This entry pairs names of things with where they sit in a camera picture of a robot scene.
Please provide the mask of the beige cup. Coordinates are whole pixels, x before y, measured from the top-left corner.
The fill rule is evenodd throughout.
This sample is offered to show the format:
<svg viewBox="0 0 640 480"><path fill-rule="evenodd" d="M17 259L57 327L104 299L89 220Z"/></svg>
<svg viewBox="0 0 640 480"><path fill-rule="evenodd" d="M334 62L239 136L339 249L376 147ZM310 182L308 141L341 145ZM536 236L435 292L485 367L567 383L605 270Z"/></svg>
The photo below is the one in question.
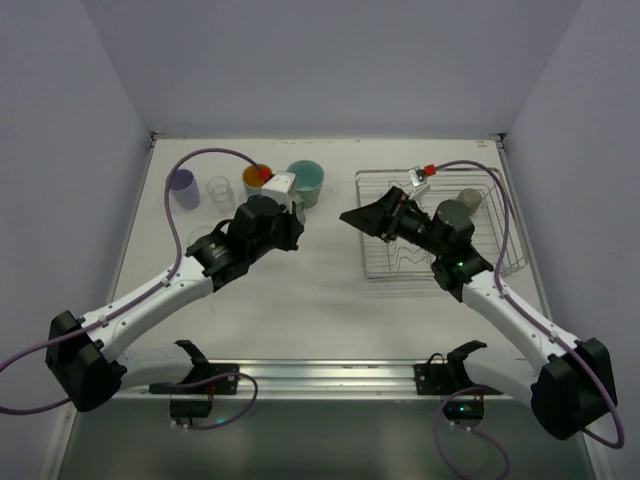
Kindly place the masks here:
<svg viewBox="0 0 640 480"><path fill-rule="evenodd" d="M483 194L475 188L465 188L458 193L456 200L465 205L469 215L473 216L483 202Z"/></svg>

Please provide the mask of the large green cup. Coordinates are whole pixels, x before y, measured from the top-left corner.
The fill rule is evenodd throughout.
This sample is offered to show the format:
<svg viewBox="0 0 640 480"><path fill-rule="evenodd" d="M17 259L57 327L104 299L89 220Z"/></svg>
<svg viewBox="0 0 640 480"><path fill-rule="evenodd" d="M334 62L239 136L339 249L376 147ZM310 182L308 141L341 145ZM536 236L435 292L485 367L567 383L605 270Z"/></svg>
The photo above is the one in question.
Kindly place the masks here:
<svg viewBox="0 0 640 480"><path fill-rule="evenodd" d="M304 208L315 207L325 179L322 166L311 160L298 160L290 164L286 171L296 177L296 195L302 201Z"/></svg>

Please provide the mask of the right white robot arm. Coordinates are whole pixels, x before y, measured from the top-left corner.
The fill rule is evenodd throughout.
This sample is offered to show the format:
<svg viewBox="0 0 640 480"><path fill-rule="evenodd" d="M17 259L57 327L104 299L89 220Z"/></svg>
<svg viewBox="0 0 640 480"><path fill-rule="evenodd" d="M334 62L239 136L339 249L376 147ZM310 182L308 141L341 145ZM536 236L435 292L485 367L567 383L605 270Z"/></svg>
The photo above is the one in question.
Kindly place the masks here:
<svg viewBox="0 0 640 480"><path fill-rule="evenodd" d="M393 187L377 201L341 213L340 219L370 237L402 239L431 253L440 288L482 315L524 357L521 363L504 360L485 347L477 354L451 354L450 362L469 382L529 406L539 424L560 440L615 414L607 348L557 326L506 286L496 266L472 244L474 225L466 205L445 200L429 215Z"/></svg>

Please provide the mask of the clear plastic cup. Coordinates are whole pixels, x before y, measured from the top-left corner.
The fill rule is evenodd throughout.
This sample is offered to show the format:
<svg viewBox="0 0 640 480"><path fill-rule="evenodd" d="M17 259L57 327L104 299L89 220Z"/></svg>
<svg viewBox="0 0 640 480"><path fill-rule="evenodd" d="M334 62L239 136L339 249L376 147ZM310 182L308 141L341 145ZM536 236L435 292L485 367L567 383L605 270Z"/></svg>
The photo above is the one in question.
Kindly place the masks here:
<svg viewBox="0 0 640 480"><path fill-rule="evenodd" d="M211 225L196 228L189 234L187 238L187 245L193 245L197 240L203 236L209 235L213 230L214 227Z"/></svg>
<svg viewBox="0 0 640 480"><path fill-rule="evenodd" d="M207 194L221 214L230 214L235 210L235 196L230 181L223 176L211 178L206 185Z"/></svg>

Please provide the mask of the blue cup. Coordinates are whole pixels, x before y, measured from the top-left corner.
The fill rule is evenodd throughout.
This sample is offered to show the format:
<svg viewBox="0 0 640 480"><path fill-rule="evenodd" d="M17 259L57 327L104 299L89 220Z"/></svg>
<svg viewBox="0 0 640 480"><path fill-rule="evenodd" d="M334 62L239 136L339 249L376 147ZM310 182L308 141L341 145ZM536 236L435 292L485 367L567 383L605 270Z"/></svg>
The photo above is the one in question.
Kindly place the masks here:
<svg viewBox="0 0 640 480"><path fill-rule="evenodd" d="M265 164L249 165L242 173L242 182L247 197L260 195L262 187L273 176L272 169Z"/></svg>

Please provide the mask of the purple plastic cup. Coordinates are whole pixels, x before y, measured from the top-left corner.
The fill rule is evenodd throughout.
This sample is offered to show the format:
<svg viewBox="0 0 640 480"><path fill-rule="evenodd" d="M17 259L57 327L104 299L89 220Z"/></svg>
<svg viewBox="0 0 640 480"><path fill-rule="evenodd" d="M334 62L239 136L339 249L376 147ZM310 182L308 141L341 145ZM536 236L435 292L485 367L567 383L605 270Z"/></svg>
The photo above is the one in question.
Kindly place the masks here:
<svg viewBox="0 0 640 480"><path fill-rule="evenodd" d="M168 187L171 196L182 209L191 211L200 205L199 187L190 170L176 170L169 178Z"/></svg>

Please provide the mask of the small mint green cup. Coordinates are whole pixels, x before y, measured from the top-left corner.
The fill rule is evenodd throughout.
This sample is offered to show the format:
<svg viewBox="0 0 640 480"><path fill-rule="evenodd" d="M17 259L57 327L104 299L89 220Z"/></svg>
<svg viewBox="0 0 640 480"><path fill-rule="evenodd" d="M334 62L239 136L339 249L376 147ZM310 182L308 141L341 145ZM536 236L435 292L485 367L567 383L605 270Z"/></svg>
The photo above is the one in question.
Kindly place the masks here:
<svg viewBox="0 0 640 480"><path fill-rule="evenodd" d="M305 225L306 224L306 214L304 212L304 208L302 206L299 206L297 204L294 204L295 207L295 216L297 221L301 224L301 225Z"/></svg>

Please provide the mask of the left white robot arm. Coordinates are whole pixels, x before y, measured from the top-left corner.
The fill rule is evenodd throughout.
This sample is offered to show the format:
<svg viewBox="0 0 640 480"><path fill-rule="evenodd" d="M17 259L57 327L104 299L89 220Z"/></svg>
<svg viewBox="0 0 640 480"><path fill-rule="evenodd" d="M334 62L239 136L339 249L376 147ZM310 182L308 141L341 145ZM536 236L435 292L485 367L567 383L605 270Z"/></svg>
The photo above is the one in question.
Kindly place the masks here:
<svg viewBox="0 0 640 480"><path fill-rule="evenodd" d="M250 197L232 219L191 244L177 266L81 317L57 315L49 327L47 367L80 412L124 388L202 380L205 357L190 341L156 348L151 356L131 346L178 310L245 276L270 251L297 250L303 231L294 200Z"/></svg>

